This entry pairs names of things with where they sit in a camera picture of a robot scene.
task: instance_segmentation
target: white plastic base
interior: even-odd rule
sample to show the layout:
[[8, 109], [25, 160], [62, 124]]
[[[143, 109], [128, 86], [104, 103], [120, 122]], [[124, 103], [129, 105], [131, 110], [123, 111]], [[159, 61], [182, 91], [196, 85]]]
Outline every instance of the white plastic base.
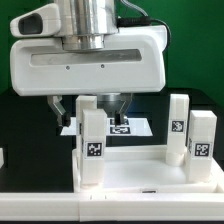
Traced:
[[[104, 186], [73, 194], [0, 194], [0, 220], [223, 220], [224, 173], [217, 163], [210, 182], [187, 184], [184, 166], [166, 165], [165, 152], [166, 146], [107, 148]], [[75, 152], [73, 165], [78, 182]]]

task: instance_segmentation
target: black surface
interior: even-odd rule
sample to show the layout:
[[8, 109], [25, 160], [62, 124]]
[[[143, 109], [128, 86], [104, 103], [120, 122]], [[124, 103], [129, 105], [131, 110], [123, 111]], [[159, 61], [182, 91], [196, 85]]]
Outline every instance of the black surface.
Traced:
[[0, 192], [72, 192], [72, 137], [57, 136], [46, 97], [5, 93], [0, 105]]

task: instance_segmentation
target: white block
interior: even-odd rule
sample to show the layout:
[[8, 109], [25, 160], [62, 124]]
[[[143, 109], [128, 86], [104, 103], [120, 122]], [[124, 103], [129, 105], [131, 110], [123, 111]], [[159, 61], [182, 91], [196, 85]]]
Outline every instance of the white block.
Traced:
[[3, 156], [3, 149], [0, 148], [0, 169], [4, 165], [4, 156]]
[[82, 138], [85, 141], [106, 141], [107, 114], [104, 110], [83, 110]]
[[97, 109], [97, 97], [96, 96], [79, 96], [76, 99], [76, 149], [77, 149], [77, 163], [80, 167], [80, 151], [82, 148], [82, 114], [84, 109]]
[[186, 159], [188, 182], [208, 182], [211, 175], [217, 117], [211, 111], [191, 111]]
[[189, 112], [188, 95], [171, 94], [168, 124], [167, 153], [183, 155]]
[[104, 110], [83, 110], [83, 146], [80, 163], [82, 187], [103, 182], [106, 128], [107, 115]]
[[82, 115], [84, 109], [97, 109], [96, 96], [79, 96], [76, 99], [76, 122], [77, 135], [80, 135], [80, 124], [82, 123]]

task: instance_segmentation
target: black and white tag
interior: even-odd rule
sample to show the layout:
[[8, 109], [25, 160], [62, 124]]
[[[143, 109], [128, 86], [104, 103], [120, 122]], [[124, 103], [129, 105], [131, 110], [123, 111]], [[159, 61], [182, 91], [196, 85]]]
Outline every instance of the black and white tag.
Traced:
[[211, 151], [211, 144], [196, 143], [194, 156], [209, 158], [210, 151]]
[[110, 127], [110, 134], [113, 135], [130, 135], [131, 129], [129, 127]]
[[190, 138], [188, 140], [188, 150], [190, 153], [192, 152], [192, 140]]
[[104, 156], [104, 144], [102, 142], [84, 142], [84, 158], [97, 159]]
[[213, 144], [205, 142], [191, 142], [190, 139], [188, 149], [194, 159], [211, 159], [213, 155]]
[[185, 121], [183, 120], [172, 120], [171, 121], [171, 132], [172, 133], [184, 133], [185, 132]]

